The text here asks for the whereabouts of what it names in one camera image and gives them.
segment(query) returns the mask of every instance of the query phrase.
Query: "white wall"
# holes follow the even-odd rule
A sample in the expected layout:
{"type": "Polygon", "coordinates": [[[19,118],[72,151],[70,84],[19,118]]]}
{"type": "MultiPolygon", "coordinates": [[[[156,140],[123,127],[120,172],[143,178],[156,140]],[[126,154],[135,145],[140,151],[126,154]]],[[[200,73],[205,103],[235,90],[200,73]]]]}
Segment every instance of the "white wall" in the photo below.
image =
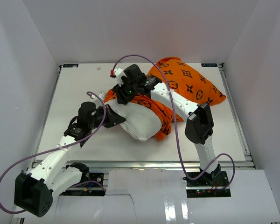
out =
{"type": "Polygon", "coordinates": [[[280,0],[260,0],[226,61],[226,75],[255,164],[280,211],[280,0]]]}
{"type": "Polygon", "coordinates": [[[23,0],[58,64],[224,62],[258,0],[23,0]],[[139,62],[138,58],[129,61],[139,62]]]}
{"type": "MultiPolygon", "coordinates": [[[[0,0],[0,175],[32,154],[58,67],[22,0],[0,0]]],[[[0,198],[12,209],[21,164],[2,182],[0,198]]],[[[0,210],[0,224],[9,215],[0,210]]]]}

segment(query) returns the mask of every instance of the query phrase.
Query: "table surface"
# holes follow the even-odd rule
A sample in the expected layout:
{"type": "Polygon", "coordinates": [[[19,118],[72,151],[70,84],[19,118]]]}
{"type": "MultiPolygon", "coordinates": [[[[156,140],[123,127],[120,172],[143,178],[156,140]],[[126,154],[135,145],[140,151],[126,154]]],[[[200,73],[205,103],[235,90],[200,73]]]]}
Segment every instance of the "table surface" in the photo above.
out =
{"type": "MultiPolygon", "coordinates": [[[[131,63],[120,63],[118,67],[124,69],[131,63]]],[[[138,63],[140,69],[147,74],[152,65],[138,63]]],[[[222,93],[226,94],[218,67],[202,67],[200,63],[188,63],[210,80],[222,93]]],[[[77,111],[84,101],[91,101],[87,91],[107,92],[116,84],[116,80],[109,77],[113,63],[86,63],[77,68],[62,68],[55,89],[48,118],[43,131],[38,152],[54,148],[69,121],[77,115],[77,111]]],[[[211,107],[214,119],[213,146],[215,154],[227,153],[234,161],[245,161],[243,146],[237,131],[236,123],[231,112],[229,100],[211,107]]],[[[184,135],[185,123],[178,124],[180,146],[184,161],[197,162],[198,154],[193,143],[184,135]]],[[[43,160],[41,155],[36,160],[43,160]]],[[[92,136],[83,148],[71,158],[72,161],[179,161],[175,130],[163,141],[154,137],[145,142],[133,139],[120,126],[110,129],[101,128],[92,136]]],[[[222,156],[220,161],[229,161],[222,156]]]]}

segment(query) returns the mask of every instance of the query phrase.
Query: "purple cable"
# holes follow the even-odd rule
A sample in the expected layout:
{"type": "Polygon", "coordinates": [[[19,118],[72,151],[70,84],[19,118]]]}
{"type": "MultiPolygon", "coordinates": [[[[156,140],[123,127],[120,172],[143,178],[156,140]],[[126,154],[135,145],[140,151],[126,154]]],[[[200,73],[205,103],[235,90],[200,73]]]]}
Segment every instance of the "purple cable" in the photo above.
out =
{"type": "MultiPolygon", "coordinates": [[[[76,142],[74,142],[74,143],[65,145],[65,146],[63,146],[62,148],[67,148],[67,147],[73,146],[73,145],[75,145],[75,144],[78,144],[78,143],[80,143],[80,142],[82,142],[82,141],[85,141],[85,140],[89,139],[91,136],[93,136],[93,135],[101,128],[101,126],[102,126],[103,123],[104,123],[104,120],[105,120],[105,117],[106,117],[106,106],[105,106],[103,100],[102,100],[97,94],[95,94],[95,93],[93,93],[93,92],[88,91],[86,94],[87,94],[88,96],[91,96],[91,94],[94,95],[94,96],[96,96],[96,97],[99,99],[99,101],[102,103],[102,106],[103,106],[103,109],[104,109],[103,119],[102,119],[101,123],[99,124],[99,126],[97,127],[97,129],[96,129],[94,132],[92,132],[90,135],[86,136],[85,138],[83,138],[83,139],[81,139],[81,140],[79,140],[79,141],[76,141],[76,142]]],[[[11,170],[14,166],[18,165],[19,163],[21,163],[21,162],[23,162],[23,161],[25,161],[25,160],[29,160],[29,159],[31,159],[31,158],[37,157],[37,156],[39,156],[39,155],[51,153],[51,152],[54,152],[54,151],[57,151],[57,150],[60,150],[60,148],[59,148],[59,147],[56,147],[56,148],[50,149],[50,150],[45,151],[45,152],[41,152],[41,153],[37,153],[37,154],[34,154],[34,155],[30,155],[30,156],[27,156],[27,157],[25,157],[25,158],[23,158],[23,159],[21,159],[21,160],[15,162],[15,163],[12,164],[10,167],[8,167],[8,168],[3,172],[3,174],[0,176],[0,184],[1,184],[1,181],[2,181],[2,179],[4,178],[4,176],[8,173],[8,171],[11,170]]],[[[4,212],[6,212],[6,213],[8,213],[8,214],[20,214],[20,213],[25,212],[25,210],[21,210],[21,211],[10,211],[10,210],[6,209],[6,208],[2,205],[1,201],[0,201],[0,208],[1,208],[4,212]]]]}
{"type": "Polygon", "coordinates": [[[83,185],[83,184],[86,184],[86,183],[95,183],[95,184],[97,184],[101,189],[103,189],[104,192],[106,192],[106,189],[105,189],[99,182],[97,182],[97,181],[85,181],[85,182],[82,182],[82,183],[74,184],[74,185],[70,186],[69,188],[79,187],[79,186],[81,186],[81,185],[83,185]]]}
{"type": "Polygon", "coordinates": [[[206,168],[205,168],[198,176],[196,176],[196,177],[190,177],[190,176],[187,174],[186,168],[185,168],[185,166],[184,166],[184,164],[183,164],[181,148],[180,148],[180,145],[179,145],[179,137],[178,137],[178,131],[177,131],[176,112],[175,112],[175,107],[174,107],[174,101],[173,101],[172,94],[171,94],[171,92],[170,92],[170,87],[169,87],[168,81],[167,81],[167,79],[166,79],[164,73],[162,72],[162,70],[161,70],[158,66],[156,66],[155,63],[153,63],[151,60],[149,60],[148,58],[146,58],[146,57],[144,57],[144,56],[142,56],[142,55],[126,55],[126,56],[123,56],[123,57],[121,57],[121,58],[114,64],[112,70],[114,71],[116,65],[117,65],[122,59],[124,59],[124,58],[126,58],[126,57],[131,57],[131,56],[142,57],[142,58],[144,58],[145,60],[149,61],[149,62],[150,62],[151,64],[153,64],[153,66],[161,73],[161,75],[163,76],[163,78],[164,78],[164,80],[165,80],[165,84],[166,84],[167,89],[168,89],[168,91],[169,91],[169,96],[170,96],[171,106],[172,106],[172,111],[173,111],[173,116],[174,116],[174,129],[175,129],[175,138],[176,138],[176,145],[177,145],[178,157],[179,157],[179,160],[180,160],[180,162],[181,162],[182,170],[183,170],[183,172],[185,173],[186,177],[187,177],[189,180],[192,180],[192,181],[195,181],[195,180],[199,179],[199,178],[206,172],[206,170],[211,166],[211,164],[212,164],[217,158],[219,158],[219,157],[222,156],[222,155],[226,155],[226,156],[228,156],[228,157],[230,158],[230,160],[231,160],[231,162],[232,162],[233,174],[232,174],[232,178],[231,178],[231,180],[229,181],[229,183],[228,183],[224,188],[222,188],[222,189],[220,189],[220,190],[223,190],[223,189],[227,188],[227,187],[231,184],[231,182],[232,182],[232,180],[233,180],[233,177],[234,177],[234,175],[235,175],[235,163],[234,163],[233,159],[231,158],[231,156],[228,155],[228,154],[226,154],[226,153],[221,153],[221,154],[219,154],[219,155],[216,157],[216,159],[213,159],[213,160],[206,166],[206,168]]]}

